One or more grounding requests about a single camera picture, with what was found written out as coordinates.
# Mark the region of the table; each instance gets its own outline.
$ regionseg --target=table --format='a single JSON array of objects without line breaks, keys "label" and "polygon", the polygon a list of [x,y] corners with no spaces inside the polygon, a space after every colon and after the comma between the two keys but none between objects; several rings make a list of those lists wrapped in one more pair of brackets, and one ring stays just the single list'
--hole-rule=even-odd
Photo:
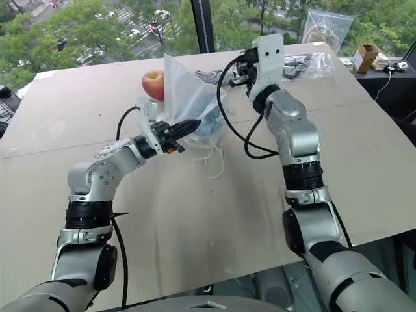
[{"label": "table", "polygon": [[[326,44],[285,48],[333,58],[335,77],[283,86],[318,127],[324,180],[353,244],[413,229],[416,149]],[[216,70],[236,54],[177,59],[190,71]],[[0,141],[0,306],[49,278],[68,204],[68,170],[114,140],[118,118],[144,95],[143,73],[162,68],[162,59],[141,60],[59,70],[34,81]],[[257,115],[244,88],[230,90],[229,102],[234,126],[247,133]],[[281,225],[278,159],[249,159],[242,142],[225,126],[221,131],[226,165],[218,179],[202,176],[202,164],[192,162],[200,151],[189,148],[150,159],[120,184],[114,211],[130,211],[118,221],[129,260],[129,303],[298,260]],[[134,118],[127,118],[122,135],[137,133]],[[276,147],[264,123],[253,141]],[[114,238],[110,243],[117,246]],[[96,311],[120,305],[118,261],[116,280],[96,299]]]}]

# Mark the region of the tabletop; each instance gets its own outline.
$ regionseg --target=tabletop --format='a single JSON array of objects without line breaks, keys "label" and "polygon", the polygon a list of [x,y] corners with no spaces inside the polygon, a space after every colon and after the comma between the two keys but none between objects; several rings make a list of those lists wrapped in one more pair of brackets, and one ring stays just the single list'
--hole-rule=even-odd
[{"label": "tabletop", "polygon": [[[335,77],[283,87],[304,103],[317,125],[324,180],[353,244],[413,229],[409,194],[416,149],[327,45],[285,47],[286,53],[314,51],[331,54]],[[177,60],[191,72],[217,70],[237,54]],[[49,278],[68,204],[68,170],[114,140],[118,118],[144,95],[143,73],[162,68],[162,59],[141,60],[60,70],[35,80],[0,141],[0,306]],[[243,87],[228,91],[233,124],[247,133],[256,113]],[[134,118],[127,118],[123,135],[137,131]],[[250,159],[229,129],[220,131],[225,169],[218,179],[204,178],[201,162],[192,161],[204,151],[185,145],[185,153],[150,159],[121,182],[114,211],[130,212],[118,221],[129,260],[129,303],[298,260],[281,224],[279,159]],[[264,123],[253,141],[276,148]],[[208,170],[218,164],[214,155]],[[114,238],[110,243],[117,246]],[[116,280],[94,309],[120,305],[121,293],[119,259]]]}]

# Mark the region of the black cable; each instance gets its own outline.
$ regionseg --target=black cable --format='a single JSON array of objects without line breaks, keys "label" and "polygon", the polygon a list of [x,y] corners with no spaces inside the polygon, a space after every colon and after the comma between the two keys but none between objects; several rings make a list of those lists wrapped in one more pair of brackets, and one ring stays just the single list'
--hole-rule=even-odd
[{"label": "black cable", "polygon": [[116,141],[120,139],[120,131],[122,130],[123,121],[125,120],[127,115],[130,114],[130,112],[133,112],[135,109],[139,109],[139,108],[137,106],[130,107],[129,109],[126,110],[126,112],[120,118],[120,121],[118,122],[118,125],[117,125]]},{"label": "black cable", "polygon": [[123,296],[122,296],[122,310],[126,308],[127,303],[127,288],[129,286],[129,266],[127,264],[127,254],[125,252],[124,241],[122,237],[122,232],[118,227],[115,217],[111,218],[111,223],[116,232],[116,236],[118,239],[118,244],[120,245],[120,250],[122,252],[122,260],[123,260]]},{"label": "black cable", "polygon": [[244,151],[246,152],[247,156],[249,156],[249,158],[252,158],[252,159],[264,159],[264,158],[268,158],[268,157],[271,157],[271,156],[275,156],[271,153],[266,154],[266,155],[256,156],[256,155],[251,154],[250,151],[248,150],[248,144],[250,143],[250,138],[252,137],[254,131],[257,128],[257,126],[260,124],[261,120],[263,119],[263,115],[264,115],[264,113],[262,112],[260,114],[260,116],[258,117],[258,119],[255,121],[253,127],[248,132],[246,139],[244,140]]},{"label": "black cable", "polygon": [[[221,114],[222,114],[222,117],[224,118],[224,121],[226,122],[226,124],[227,124],[227,126],[231,129],[231,131],[233,131],[234,132],[234,134],[235,135],[237,135],[242,141],[244,141],[244,143],[246,143],[246,138],[244,138],[234,127],[233,127],[233,125],[231,124],[231,122],[229,121],[229,119],[228,119],[228,117],[227,117],[227,115],[226,115],[226,112],[225,112],[225,110],[224,110],[224,108],[223,108],[223,106],[222,106],[222,103],[221,103],[221,86],[222,86],[222,81],[224,80],[224,77],[226,76],[226,74],[227,74],[227,72],[229,71],[229,69],[232,67],[232,65],[234,65],[235,63],[237,63],[239,61],[239,58],[237,57],[237,58],[234,58],[225,68],[224,68],[224,70],[222,71],[222,73],[221,73],[221,76],[220,76],[220,78],[219,78],[219,80],[218,80],[218,84],[217,84],[217,86],[216,86],[216,100],[217,100],[217,102],[218,102],[218,107],[220,108],[220,111],[221,111]],[[262,146],[258,146],[257,144],[254,144],[254,143],[251,143],[250,141],[248,141],[247,142],[247,145],[251,145],[251,146],[253,146],[253,147],[255,147],[255,148],[257,148],[257,149],[259,149],[259,150],[262,150],[262,151],[267,151],[267,152],[269,152],[269,154],[266,154],[266,155],[264,155],[264,157],[262,157],[262,158],[267,158],[267,157],[271,157],[271,156],[276,156],[276,155],[279,155],[279,153],[278,152],[276,152],[276,151],[273,151],[273,150],[271,150],[271,149],[268,149],[268,148],[264,148],[264,147],[262,147]]]},{"label": "black cable", "polygon": [[333,211],[335,212],[335,215],[337,216],[339,225],[341,226],[341,229],[344,232],[346,243],[347,243],[347,245],[348,245],[349,248],[352,248],[350,236],[348,235],[348,232],[346,231],[346,228],[345,228],[343,219],[341,219],[341,216],[339,215],[338,210],[337,210],[337,208],[336,208],[336,206],[335,206],[335,204],[333,202],[332,202],[332,205],[333,205]]}]

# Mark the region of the plastic bag on windowsill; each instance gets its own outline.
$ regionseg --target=plastic bag on windowsill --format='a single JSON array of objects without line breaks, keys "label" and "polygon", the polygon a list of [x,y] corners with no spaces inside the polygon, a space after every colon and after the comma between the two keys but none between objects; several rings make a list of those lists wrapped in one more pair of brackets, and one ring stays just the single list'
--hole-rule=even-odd
[{"label": "plastic bag on windowsill", "polygon": [[325,52],[285,55],[283,81],[334,77],[331,55]]}]

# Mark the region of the clear plastic bag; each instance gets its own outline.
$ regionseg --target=clear plastic bag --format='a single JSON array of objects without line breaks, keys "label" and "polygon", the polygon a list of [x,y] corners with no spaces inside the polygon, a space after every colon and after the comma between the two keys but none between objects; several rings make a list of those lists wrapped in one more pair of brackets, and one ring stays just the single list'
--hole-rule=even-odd
[{"label": "clear plastic bag", "polygon": [[338,53],[353,20],[353,16],[310,10],[302,43],[324,41]]},{"label": "clear plastic bag", "polygon": [[334,77],[331,55],[325,52],[285,55],[283,81]]}]

